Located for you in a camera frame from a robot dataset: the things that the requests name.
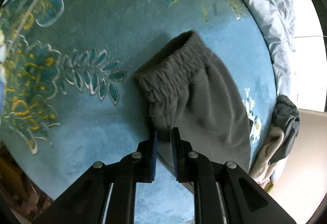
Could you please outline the blue floral bed blanket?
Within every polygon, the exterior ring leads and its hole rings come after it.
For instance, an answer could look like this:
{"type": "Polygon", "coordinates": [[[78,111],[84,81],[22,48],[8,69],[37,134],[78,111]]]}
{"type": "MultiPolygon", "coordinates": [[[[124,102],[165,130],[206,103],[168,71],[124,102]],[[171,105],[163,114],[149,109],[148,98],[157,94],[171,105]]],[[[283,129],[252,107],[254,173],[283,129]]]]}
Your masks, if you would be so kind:
{"type": "Polygon", "coordinates": [[[93,162],[147,138],[131,75],[195,30],[240,92],[255,154],[277,99],[270,54],[242,0],[8,0],[1,8],[1,138],[51,198],[93,162]]]}

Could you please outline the beige fleece garment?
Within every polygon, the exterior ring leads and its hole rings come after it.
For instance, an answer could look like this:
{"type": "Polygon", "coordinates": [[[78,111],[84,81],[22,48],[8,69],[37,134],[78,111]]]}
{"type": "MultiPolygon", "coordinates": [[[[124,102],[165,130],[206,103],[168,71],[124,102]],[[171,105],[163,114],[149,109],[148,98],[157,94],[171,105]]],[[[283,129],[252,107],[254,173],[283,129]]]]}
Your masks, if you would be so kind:
{"type": "Polygon", "coordinates": [[[276,165],[270,160],[282,145],[283,140],[284,132],[282,128],[272,124],[249,172],[250,177],[263,189],[270,182],[270,177],[276,168],[276,165]]]}

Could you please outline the dark grey sweatpants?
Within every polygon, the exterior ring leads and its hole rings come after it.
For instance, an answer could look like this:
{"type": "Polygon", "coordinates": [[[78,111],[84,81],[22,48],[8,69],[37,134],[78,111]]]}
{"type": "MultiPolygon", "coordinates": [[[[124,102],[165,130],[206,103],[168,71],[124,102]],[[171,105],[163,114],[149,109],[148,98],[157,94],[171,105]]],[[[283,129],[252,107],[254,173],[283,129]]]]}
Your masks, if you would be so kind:
{"type": "Polygon", "coordinates": [[[146,98],[160,160],[170,172],[175,127],[209,160],[249,170],[251,120],[233,77],[195,31],[173,38],[132,77],[146,98]]]}

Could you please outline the slate grey shirt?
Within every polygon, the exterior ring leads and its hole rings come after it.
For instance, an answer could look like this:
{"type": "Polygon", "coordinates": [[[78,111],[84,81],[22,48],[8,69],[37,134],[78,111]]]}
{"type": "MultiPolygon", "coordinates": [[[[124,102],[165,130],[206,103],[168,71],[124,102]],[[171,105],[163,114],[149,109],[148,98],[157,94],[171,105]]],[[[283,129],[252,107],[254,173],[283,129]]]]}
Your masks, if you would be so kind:
{"type": "Polygon", "coordinates": [[[300,128],[299,109],[286,95],[279,95],[275,109],[272,114],[272,124],[279,127],[284,133],[284,139],[270,159],[274,164],[286,158],[293,148],[294,141],[298,136],[300,128]]]}

